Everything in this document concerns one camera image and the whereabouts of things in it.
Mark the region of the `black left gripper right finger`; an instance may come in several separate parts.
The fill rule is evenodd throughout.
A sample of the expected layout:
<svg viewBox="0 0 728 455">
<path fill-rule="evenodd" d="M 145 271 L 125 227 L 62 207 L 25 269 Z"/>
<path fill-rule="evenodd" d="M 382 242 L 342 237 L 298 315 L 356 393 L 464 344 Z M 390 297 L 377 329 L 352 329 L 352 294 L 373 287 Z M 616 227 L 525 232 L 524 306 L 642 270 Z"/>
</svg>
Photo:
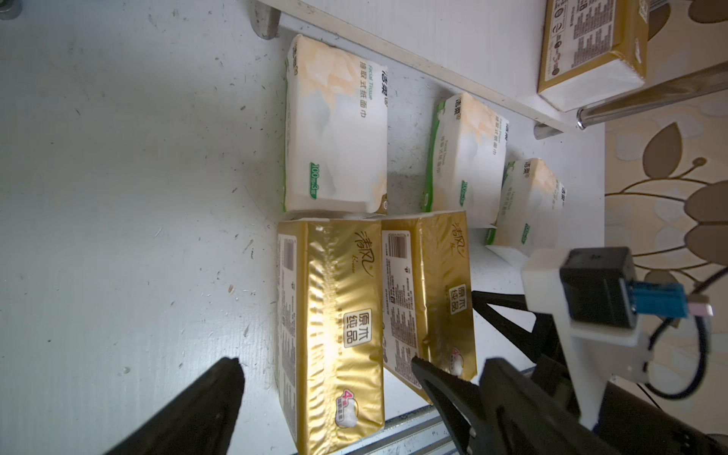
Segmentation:
<svg viewBox="0 0 728 455">
<path fill-rule="evenodd" d="M 479 391 L 481 454 L 615 454 L 507 360 L 489 358 Z"/>
</svg>

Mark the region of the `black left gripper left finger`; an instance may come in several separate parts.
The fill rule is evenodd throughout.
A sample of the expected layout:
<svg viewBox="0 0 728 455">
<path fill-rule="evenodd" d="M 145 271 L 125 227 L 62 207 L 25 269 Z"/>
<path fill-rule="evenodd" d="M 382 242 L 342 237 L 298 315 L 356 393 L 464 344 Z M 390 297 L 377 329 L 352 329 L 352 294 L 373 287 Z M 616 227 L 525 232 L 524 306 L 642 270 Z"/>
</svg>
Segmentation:
<svg viewBox="0 0 728 455">
<path fill-rule="evenodd" d="M 221 358 L 110 454 L 226 454 L 246 379 L 237 358 Z"/>
</svg>

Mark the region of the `gold tissue pack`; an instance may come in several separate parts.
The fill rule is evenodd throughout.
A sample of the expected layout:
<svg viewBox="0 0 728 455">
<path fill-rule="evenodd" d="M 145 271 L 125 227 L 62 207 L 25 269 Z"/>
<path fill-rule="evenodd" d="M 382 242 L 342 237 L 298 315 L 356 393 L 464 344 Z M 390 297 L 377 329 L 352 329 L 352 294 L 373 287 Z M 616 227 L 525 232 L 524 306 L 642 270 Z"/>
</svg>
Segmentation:
<svg viewBox="0 0 728 455">
<path fill-rule="evenodd" d="M 649 13 L 638 0 L 549 1 L 540 98 L 566 113 L 642 87 Z"/>
<path fill-rule="evenodd" d="M 382 232 L 375 220 L 278 227 L 277 388 L 301 454 L 383 428 Z"/>
<path fill-rule="evenodd" d="M 382 222 L 384 366 L 426 398 L 411 361 L 460 379 L 478 373 L 465 212 Z"/>
</svg>

